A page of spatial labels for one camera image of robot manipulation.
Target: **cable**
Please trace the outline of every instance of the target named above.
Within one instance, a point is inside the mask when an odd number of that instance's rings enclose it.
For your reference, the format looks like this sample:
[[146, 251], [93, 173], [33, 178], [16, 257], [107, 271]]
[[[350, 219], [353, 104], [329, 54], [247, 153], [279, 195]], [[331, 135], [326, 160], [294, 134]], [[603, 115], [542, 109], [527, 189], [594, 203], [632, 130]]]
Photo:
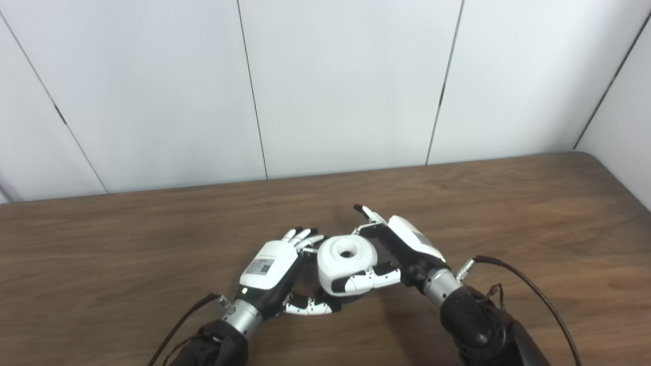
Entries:
[[203, 307], [203, 306], [206, 305], [207, 303], [210, 303], [210, 302], [212, 302], [212, 301], [218, 299], [220, 296], [221, 296], [221, 295], [209, 294], [209, 295], [207, 295], [206, 297], [204, 297], [203, 299], [197, 301], [196, 304], [192, 305], [192, 308], [190, 308], [190, 310], [188, 310], [187, 313], [185, 313], [185, 314], [181, 317], [181, 319], [179, 319], [178, 322], [176, 322], [176, 325], [174, 325], [174, 327], [172, 328], [172, 330], [169, 331], [169, 333], [167, 334], [167, 336], [165, 337], [165, 339], [163, 340], [163, 342], [161, 343], [161, 345], [158, 346], [158, 349], [156, 350], [156, 352], [155, 352], [154, 355], [152, 356], [152, 359], [149, 360], [149, 363], [147, 363], [147, 366], [153, 366], [153, 365], [155, 364], [156, 360], [158, 359], [158, 356], [160, 356], [160, 354], [161, 354], [161, 353], [163, 352], [163, 350], [165, 349], [165, 346], [167, 346], [167, 343], [169, 343], [169, 341], [172, 339], [172, 337], [174, 337], [174, 334], [176, 333], [176, 331], [177, 331], [179, 328], [181, 328], [181, 325], [186, 321], [187, 318], [190, 317], [190, 315], [192, 315], [192, 313], [194, 313], [195, 311], [199, 310], [201, 307]]
[[527, 278], [522, 272], [519, 270], [515, 269], [515, 267], [502, 262], [499, 259], [496, 258], [491, 258], [491, 257], [485, 257], [483, 255], [477, 255], [473, 260], [477, 263], [490, 263], [494, 264], [496, 266], [500, 266], [503, 268], [506, 268], [507, 270], [513, 272], [516, 276], [518, 276], [522, 281], [524, 281], [531, 289], [533, 292], [538, 295], [538, 297], [542, 300], [542, 302], [547, 305], [547, 308], [549, 311], [551, 311], [551, 314], [556, 318], [556, 322], [559, 323], [559, 326], [561, 327], [561, 330], [563, 331], [563, 334], [565, 335], [565, 339], [567, 339], [568, 344], [570, 345], [570, 350], [572, 351], [572, 355], [574, 356], [574, 362], [576, 363], [577, 366], [582, 366], [581, 362], [581, 357], [579, 356], [579, 351], [576, 348], [576, 345], [574, 344], [574, 341], [572, 340], [572, 336], [570, 335], [570, 331], [568, 330], [567, 326], [563, 322], [563, 319], [561, 319], [561, 315], [559, 312], [554, 308], [554, 305], [551, 304], [551, 301], [545, 296], [545, 294], [542, 293], [542, 291], [534, 285], [533, 282], [531, 282], [530, 279]]
[[163, 366], [167, 365], [167, 362], [169, 361], [169, 358], [172, 357], [172, 355], [173, 355], [173, 354], [174, 354], [174, 353], [175, 353], [179, 348], [181, 348], [181, 346], [183, 346], [184, 344], [186, 344], [186, 343], [192, 341], [194, 338], [197, 338], [197, 335], [193, 335], [192, 337], [189, 337], [189, 338], [187, 338], [187, 339], [184, 339], [184, 340], [181, 341], [179, 344], [177, 344], [176, 346], [174, 346], [174, 348], [172, 348], [172, 350], [169, 352], [169, 354], [167, 354], [167, 357], [165, 357], [165, 359], [163, 360]]

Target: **white object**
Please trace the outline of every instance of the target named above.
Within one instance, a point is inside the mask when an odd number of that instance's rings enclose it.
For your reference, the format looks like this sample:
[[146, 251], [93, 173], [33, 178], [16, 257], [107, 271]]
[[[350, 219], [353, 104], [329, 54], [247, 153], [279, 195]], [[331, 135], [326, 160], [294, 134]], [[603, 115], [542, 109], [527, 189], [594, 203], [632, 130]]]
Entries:
[[[0, 0], [0, 9], [109, 192], [265, 179], [236, 0]], [[32, 184], [54, 185], [68, 162], [42, 156], [57, 174]]]
[[402, 239], [410, 248], [420, 253], [433, 255], [445, 262], [441, 252], [409, 221], [400, 216], [391, 216], [387, 225], [393, 232]]
[[429, 163], [571, 150], [650, 9], [466, 1]]
[[589, 152], [651, 210], [651, 25], [581, 139]]
[[288, 303], [287, 305], [285, 305], [284, 311], [285, 313], [294, 314], [294, 315], [324, 315], [324, 314], [332, 313], [332, 309], [330, 309], [330, 306], [328, 306], [328, 304], [322, 302], [318, 305], [315, 305], [313, 298], [309, 298], [307, 300], [306, 309], [300, 309]]
[[359, 295], [372, 289], [372, 287], [359, 290], [350, 288], [350, 291], [348, 291], [349, 286], [347, 284], [345, 294], [336, 293], [332, 290], [334, 280], [368, 270], [378, 263], [378, 252], [367, 239], [358, 235], [333, 236], [321, 244], [316, 260], [319, 282], [330, 295]]
[[2, 19], [0, 190], [14, 202], [106, 193]]
[[396, 268], [392, 272], [383, 275], [377, 275], [373, 267], [364, 271], [363, 274], [356, 274], [350, 276], [346, 282], [344, 294], [336, 294], [337, 296], [349, 296], [351, 294], [363, 294], [372, 289], [395, 285], [400, 282], [400, 270]]
[[289, 242], [266, 242], [240, 277], [240, 284], [268, 290], [283, 278], [297, 258], [296, 248]]
[[425, 163], [461, 0], [240, 5], [270, 178]]

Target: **sticker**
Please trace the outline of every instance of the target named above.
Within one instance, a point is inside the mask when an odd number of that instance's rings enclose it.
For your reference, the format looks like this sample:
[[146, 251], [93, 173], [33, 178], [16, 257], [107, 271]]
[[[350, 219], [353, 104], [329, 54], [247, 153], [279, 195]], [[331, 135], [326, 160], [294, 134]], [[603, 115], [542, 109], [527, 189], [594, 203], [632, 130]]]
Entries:
[[254, 259], [246, 268], [244, 274], [267, 275], [272, 264], [273, 259]]
[[430, 246], [430, 247], [432, 246], [432, 243], [430, 243], [430, 241], [427, 240], [425, 235], [423, 235], [423, 234], [421, 234], [419, 232], [415, 232], [415, 231], [412, 231], [412, 232], [416, 236], [416, 238], [418, 238], [418, 240], [421, 241], [422, 244], [425, 244], [426, 246]]

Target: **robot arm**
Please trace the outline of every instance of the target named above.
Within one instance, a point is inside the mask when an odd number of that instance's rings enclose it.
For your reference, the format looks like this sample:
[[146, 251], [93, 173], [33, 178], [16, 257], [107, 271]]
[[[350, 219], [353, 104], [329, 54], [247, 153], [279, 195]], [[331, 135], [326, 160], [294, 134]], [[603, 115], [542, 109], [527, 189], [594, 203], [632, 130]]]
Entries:
[[316, 229], [297, 228], [280, 240], [265, 243], [240, 277], [234, 302], [219, 298], [226, 309], [224, 316], [203, 325], [170, 365], [242, 366], [248, 360], [248, 340], [263, 321], [283, 311], [338, 311], [340, 305], [330, 301], [307, 300], [302, 306], [299, 299], [304, 297], [290, 293], [307, 263], [314, 260], [314, 247], [324, 239], [323, 235], [311, 234], [316, 234]]
[[[524, 327], [479, 291], [462, 283], [440, 251], [407, 220], [388, 222], [365, 206], [355, 205], [369, 221], [355, 230], [376, 238], [400, 264], [401, 281], [414, 286], [440, 310], [441, 324], [452, 335], [468, 366], [549, 366]], [[461, 276], [468, 268], [462, 268]]]

